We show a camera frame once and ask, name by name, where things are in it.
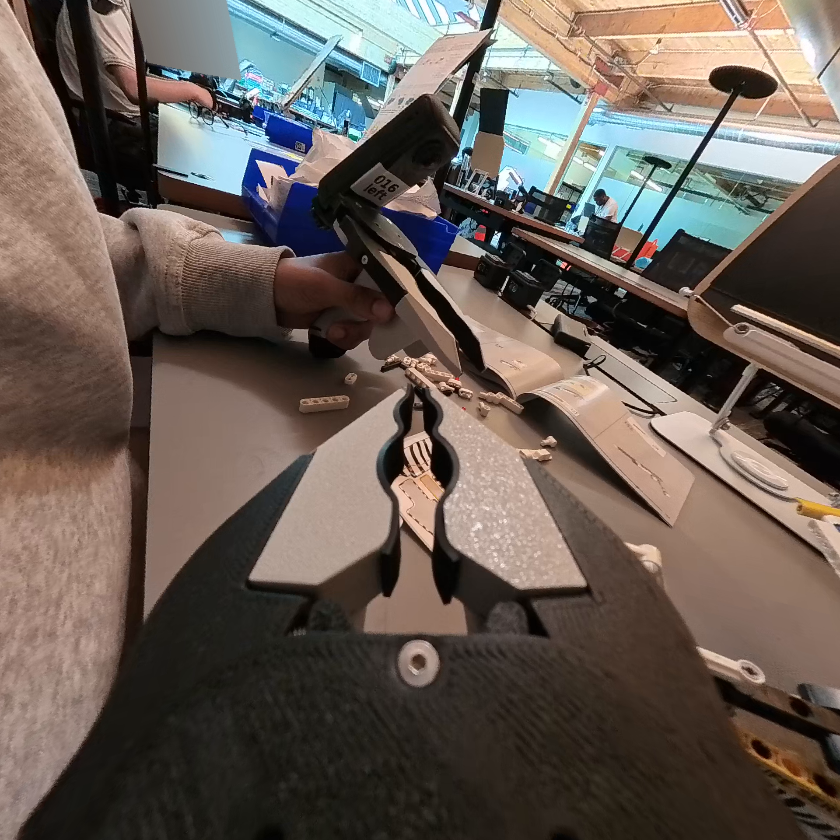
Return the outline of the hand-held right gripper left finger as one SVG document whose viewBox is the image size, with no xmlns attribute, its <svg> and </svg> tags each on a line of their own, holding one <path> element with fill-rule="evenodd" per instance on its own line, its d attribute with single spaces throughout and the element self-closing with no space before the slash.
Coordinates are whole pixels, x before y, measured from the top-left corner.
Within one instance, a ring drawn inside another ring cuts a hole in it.
<svg viewBox="0 0 840 840">
<path fill-rule="evenodd" d="M 317 447 L 248 582 L 315 599 L 390 596 L 401 566 L 393 480 L 414 390 L 394 392 Z"/>
</svg>

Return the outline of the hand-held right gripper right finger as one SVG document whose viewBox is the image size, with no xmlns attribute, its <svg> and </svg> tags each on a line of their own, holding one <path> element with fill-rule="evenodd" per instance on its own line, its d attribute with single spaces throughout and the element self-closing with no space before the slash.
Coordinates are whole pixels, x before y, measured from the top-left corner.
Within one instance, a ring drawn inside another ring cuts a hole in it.
<svg viewBox="0 0 840 840">
<path fill-rule="evenodd" d="M 518 451 L 427 387 L 423 425 L 442 489 L 432 548 L 442 601 L 494 606 L 585 592 L 583 572 Z"/>
</svg>

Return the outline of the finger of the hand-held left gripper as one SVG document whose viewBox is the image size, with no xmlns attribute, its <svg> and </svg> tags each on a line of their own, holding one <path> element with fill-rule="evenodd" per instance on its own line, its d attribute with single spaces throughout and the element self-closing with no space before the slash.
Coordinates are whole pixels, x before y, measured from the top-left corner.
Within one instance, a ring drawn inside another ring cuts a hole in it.
<svg viewBox="0 0 840 840">
<path fill-rule="evenodd" d="M 486 369 L 485 357 L 479 336 L 472 321 L 468 320 L 456 302 L 439 284 L 437 276 L 423 259 L 415 259 L 415 281 L 421 297 L 428 303 L 439 321 L 451 333 L 458 349 L 476 372 Z"/>
<path fill-rule="evenodd" d="M 383 361 L 398 350 L 421 344 L 433 352 L 451 372 L 461 372 L 459 347 L 427 292 L 441 292 L 435 274 L 418 256 L 411 255 L 408 266 L 388 253 L 366 256 L 366 276 L 391 303 L 395 315 L 378 325 L 368 340 L 371 355 Z"/>
</svg>

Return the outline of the zebra striped sticker sheet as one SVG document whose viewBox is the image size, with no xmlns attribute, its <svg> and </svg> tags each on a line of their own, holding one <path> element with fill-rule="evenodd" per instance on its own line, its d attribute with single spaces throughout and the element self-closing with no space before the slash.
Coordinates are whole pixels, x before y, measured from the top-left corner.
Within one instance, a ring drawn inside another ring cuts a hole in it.
<svg viewBox="0 0 840 840">
<path fill-rule="evenodd" d="M 425 432 L 406 437 L 403 455 L 402 472 L 392 483 L 402 524 L 431 553 L 436 509 L 444 495 L 431 469 L 431 438 Z"/>
</svg>

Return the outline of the person's left forearm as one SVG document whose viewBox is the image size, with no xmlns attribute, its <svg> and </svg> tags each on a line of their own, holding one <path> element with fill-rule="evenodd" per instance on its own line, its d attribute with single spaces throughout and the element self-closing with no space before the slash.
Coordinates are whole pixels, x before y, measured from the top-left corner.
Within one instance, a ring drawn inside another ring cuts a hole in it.
<svg viewBox="0 0 840 840">
<path fill-rule="evenodd" d="M 99 215 L 129 340 L 155 329 L 285 340 L 274 299 L 290 249 L 231 243 L 215 227 L 162 209 Z"/>
</svg>

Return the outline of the pile of lego pieces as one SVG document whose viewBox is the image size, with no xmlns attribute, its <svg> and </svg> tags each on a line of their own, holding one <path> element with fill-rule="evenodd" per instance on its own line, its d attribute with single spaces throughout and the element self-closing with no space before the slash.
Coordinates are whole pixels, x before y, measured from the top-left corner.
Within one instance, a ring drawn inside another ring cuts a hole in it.
<svg viewBox="0 0 840 840">
<path fill-rule="evenodd" d="M 401 371 L 415 386 L 436 389 L 445 396 L 471 401 L 475 392 L 464 386 L 458 374 L 437 367 L 437 363 L 437 357 L 431 353 L 418 358 L 394 353 L 381 364 L 381 373 Z"/>
</svg>

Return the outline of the lego instruction booklet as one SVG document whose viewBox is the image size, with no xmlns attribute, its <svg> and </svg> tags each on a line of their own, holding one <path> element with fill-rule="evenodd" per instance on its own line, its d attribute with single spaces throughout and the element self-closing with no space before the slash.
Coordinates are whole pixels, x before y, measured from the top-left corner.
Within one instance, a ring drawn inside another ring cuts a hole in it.
<svg viewBox="0 0 840 840">
<path fill-rule="evenodd" d="M 485 357 L 481 377 L 523 407 L 536 400 L 556 409 L 664 522 L 676 524 L 695 477 L 609 386 L 588 374 L 561 379 L 559 363 L 546 353 L 467 319 Z"/>
</svg>

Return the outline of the person's left hand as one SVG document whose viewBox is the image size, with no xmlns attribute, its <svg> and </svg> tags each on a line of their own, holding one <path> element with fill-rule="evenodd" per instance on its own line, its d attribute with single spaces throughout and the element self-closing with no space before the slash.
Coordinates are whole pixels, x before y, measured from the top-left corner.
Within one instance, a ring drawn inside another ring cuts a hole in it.
<svg viewBox="0 0 840 840">
<path fill-rule="evenodd" d="M 375 326 L 395 316 L 394 307 L 376 289 L 357 282 L 361 266 L 345 252 L 282 257 L 277 265 L 274 302 L 277 325 L 308 329 L 322 312 L 338 308 L 349 314 L 329 326 L 326 340 L 351 350 L 370 338 Z"/>
</svg>

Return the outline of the cardboard display board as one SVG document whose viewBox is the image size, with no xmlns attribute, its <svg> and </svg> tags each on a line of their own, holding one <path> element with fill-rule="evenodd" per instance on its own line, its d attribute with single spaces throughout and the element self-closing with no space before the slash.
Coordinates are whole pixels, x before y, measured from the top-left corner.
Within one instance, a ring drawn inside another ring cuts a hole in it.
<svg viewBox="0 0 840 840">
<path fill-rule="evenodd" d="M 373 120 L 367 135 L 382 129 L 397 113 L 423 95 L 433 95 L 453 76 L 478 49 L 487 47 L 491 30 L 477 30 L 462 35 L 447 35 L 435 42 L 413 64 Z"/>
</svg>

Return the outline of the blue plastic bin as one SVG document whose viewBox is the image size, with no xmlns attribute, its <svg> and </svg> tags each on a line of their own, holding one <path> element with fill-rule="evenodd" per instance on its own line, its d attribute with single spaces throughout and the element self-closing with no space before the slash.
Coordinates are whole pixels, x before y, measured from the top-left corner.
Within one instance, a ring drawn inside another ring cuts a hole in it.
<svg viewBox="0 0 840 840">
<path fill-rule="evenodd" d="M 264 130 L 269 142 L 289 151 L 307 154 L 312 147 L 312 126 L 276 112 L 267 113 Z"/>
<path fill-rule="evenodd" d="M 270 151 L 253 149 L 250 152 L 241 195 L 264 239 L 273 246 L 290 248 L 296 256 L 315 256 L 342 250 L 340 238 L 335 232 L 320 228 L 312 216 L 312 200 L 316 188 L 293 183 L 285 205 L 277 211 L 259 193 L 259 189 L 266 189 L 261 165 L 280 165 L 285 171 L 294 172 L 298 163 Z M 440 216 L 429 218 L 389 208 L 384 209 L 383 214 L 413 243 L 428 267 L 432 271 L 439 271 L 458 236 L 458 228 Z"/>
</svg>

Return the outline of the black power adapter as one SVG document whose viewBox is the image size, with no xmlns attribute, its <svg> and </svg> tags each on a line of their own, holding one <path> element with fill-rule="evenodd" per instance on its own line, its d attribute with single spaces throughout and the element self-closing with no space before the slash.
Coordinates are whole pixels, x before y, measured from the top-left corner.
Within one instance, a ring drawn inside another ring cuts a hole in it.
<svg viewBox="0 0 840 840">
<path fill-rule="evenodd" d="M 584 358 L 592 346 L 592 337 L 582 322 L 559 312 L 550 327 L 555 344 Z"/>
</svg>

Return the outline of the black floor lamp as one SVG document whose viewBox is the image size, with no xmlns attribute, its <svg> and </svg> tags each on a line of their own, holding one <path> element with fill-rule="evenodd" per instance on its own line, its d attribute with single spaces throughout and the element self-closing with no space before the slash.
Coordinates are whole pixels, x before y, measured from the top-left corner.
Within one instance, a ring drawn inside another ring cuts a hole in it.
<svg viewBox="0 0 840 840">
<path fill-rule="evenodd" d="M 450 113 L 462 130 L 466 115 L 470 107 L 471 99 L 476 87 L 476 79 L 480 73 L 487 48 L 490 43 L 491 32 L 497 24 L 501 1 L 487 1 L 479 22 L 479 32 L 482 33 L 482 40 L 478 47 L 469 57 L 465 65 L 463 78 L 458 82 Z"/>
<path fill-rule="evenodd" d="M 708 81 L 710 85 L 721 93 L 727 94 L 727 99 L 722 105 L 716 118 L 711 122 L 706 133 L 699 142 L 695 152 L 689 158 L 686 166 L 678 175 L 675 183 L 670 188 L 664 201 L 658 208 L 650 223 L 647 225 L 642 237 L 637 242 L 633 251 L 626 259 L 626 267 L 632 268 L 639 257 L 643 247 L 654 233 L 659 222 L 666 214 L 670 205 L 676 199 L 679 191 L 696 167 L 700 157 L 706 151 L 709 143 L 720 128 L 724 119 L 728 116 L 735 102 L 739 99 L 765 100 L 772 96 L 778 89 L 778 81 L 763 70 L 747 66 L 720 66 L 710 72 Z"/>
</svg>

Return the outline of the long office desks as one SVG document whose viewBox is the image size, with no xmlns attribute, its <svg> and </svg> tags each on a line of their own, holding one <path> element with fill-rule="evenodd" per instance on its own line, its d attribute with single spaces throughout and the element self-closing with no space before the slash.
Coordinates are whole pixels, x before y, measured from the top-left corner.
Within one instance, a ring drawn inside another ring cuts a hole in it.
<svg viewBox="0 0 840 840">
<path fill-rule="evenodd" d="M 454 185 L 444 184 L 440 203 L 457 213 L 473 217 L 481 224 L 504 235 L 520 239 L 530 246 L 553 255 L 563 263 L 598 277 L 613 287 L 640 298 L 656 308 L 687 321 L 688 300 L 678 292 L 662 287 L 632 269 L 583 249 L 582 239 L 525 214 L 509 211 L 485 198 Z"/>
</svg>

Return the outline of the person's grey hoodie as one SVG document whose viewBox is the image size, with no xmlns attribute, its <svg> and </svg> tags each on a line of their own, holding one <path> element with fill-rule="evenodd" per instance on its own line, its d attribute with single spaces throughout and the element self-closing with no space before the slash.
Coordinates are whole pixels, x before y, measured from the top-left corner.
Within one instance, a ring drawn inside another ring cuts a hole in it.
<svg viewBox="0 0 840 840">
<path fill-rule="evenodd" d="M 2 2 L 2 838 L 99 714 L 123 646 L 133 378 L 104 225 Z"/>
</svg>

